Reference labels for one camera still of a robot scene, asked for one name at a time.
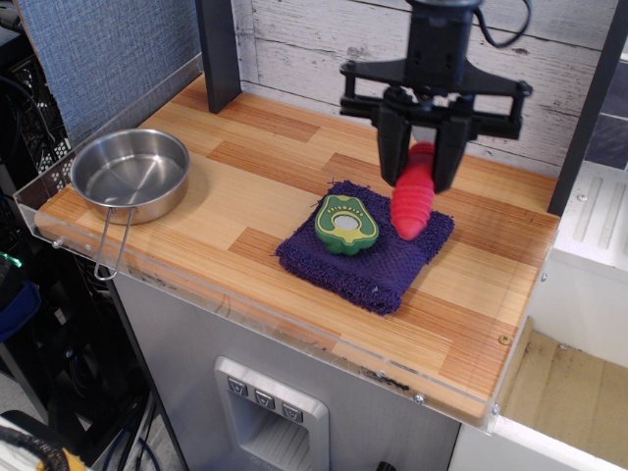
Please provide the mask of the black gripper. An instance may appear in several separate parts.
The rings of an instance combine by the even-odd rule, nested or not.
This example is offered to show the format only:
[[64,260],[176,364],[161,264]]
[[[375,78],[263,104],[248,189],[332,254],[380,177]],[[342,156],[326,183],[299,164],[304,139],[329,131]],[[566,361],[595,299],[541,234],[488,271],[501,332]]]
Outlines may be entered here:
[[437,130],[436,193],[451,187],[468,141],[480,135],[519,137],[532,87],[469,62],[475,21],[495,48],[522,35],[495,42],[479,9],[413,9],[403,59],[340,66],[345,77],[340,112],[377,125],[381,174],[390,186],[396,186],[407,164],[411,125]]

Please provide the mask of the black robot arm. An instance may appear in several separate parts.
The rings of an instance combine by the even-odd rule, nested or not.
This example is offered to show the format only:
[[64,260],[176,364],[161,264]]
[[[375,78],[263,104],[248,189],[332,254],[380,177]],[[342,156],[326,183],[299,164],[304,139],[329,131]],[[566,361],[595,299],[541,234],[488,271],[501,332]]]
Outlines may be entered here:
[[407,52],[384,62],[348,61],[340,111],[378,131],[381,174],[396,185],[409,162],[415,128],[435,133],[432,177],[450,188],[468,142],[480,135],[518,138],[532,94],[525,81],[484,72],[467,58],[472,24],[488,32],[477,1],[413,1]]

